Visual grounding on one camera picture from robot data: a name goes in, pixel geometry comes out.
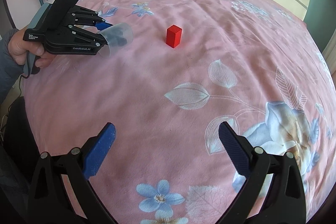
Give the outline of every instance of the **clear plastic cover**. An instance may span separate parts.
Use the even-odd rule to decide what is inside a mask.
[[[131,26],[127,23],[113,25],[98,33],[100,33],[108,43],[108,45],[105,45],[99,51],[103,57],[114,55],[119,49],[133,41],[133,31]]]

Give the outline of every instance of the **red block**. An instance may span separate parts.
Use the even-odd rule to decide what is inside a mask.
[[[166,44],[175,48],[181,42],[182,29],[173,25],[167,29]]]

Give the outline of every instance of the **metal rivet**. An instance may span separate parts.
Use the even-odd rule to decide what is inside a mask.
[[[286,156],[287,156],[288,158],[290,158],[290,159],[294,158],[294,155],[293,155],[292,152],[287,152],[287,153],[286,153]]]
[[[43,152],[41,154],[41,159],[45,159],[47,156],[48,156],[48,153],[47,152]]]
[[[75,147],[75,148],[71,149],[71,154],[77,155],[77,154],[79,154],[80,151],[81,150],[78,147]]]
[[[264,150],[261,148],[261,147],[256,147],[254,148],[254,151],[257,153],[257,154],[262,154],[264,152]]]

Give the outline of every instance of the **floral bedsheet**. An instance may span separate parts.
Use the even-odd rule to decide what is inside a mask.
[[[134,41],[110,58],[58,56],[25,81],[26,110],[39,150],[52,155],[116,126],[90,182],[119,223],[215,223],[245,181],[219,141],[223,121],[268,153],[293,152],[307,219],[319,209],[336,181],[336,93],[302,21],[272,0],[79,5],[128,23]],[[183,29],[176,48],[165,44],[173,24]]]

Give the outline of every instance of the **dark blue gripper pad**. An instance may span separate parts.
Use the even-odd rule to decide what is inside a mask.
[[[228,153],[238,174],[248,178],[251,173],[249,168],[250,158],[238,140],[238,138],[243,137],[237,136],[227,122],[222,122],[220,124],[218,134],[219,139]]]
[[[99,134],[95,145],[84,158],[83,175],[86,180],[97,174],[115,139],[116,128],[110,123],[104,127],[103,132]]]
[[[95,27],[97,28],[98,31],[102,31],[102,30],[105,30],[107,29],[108,27],[111,27],[113,26],[112,24],[110,23],[107,23],[107,22],[100,22],[100,23],[96,23]]]

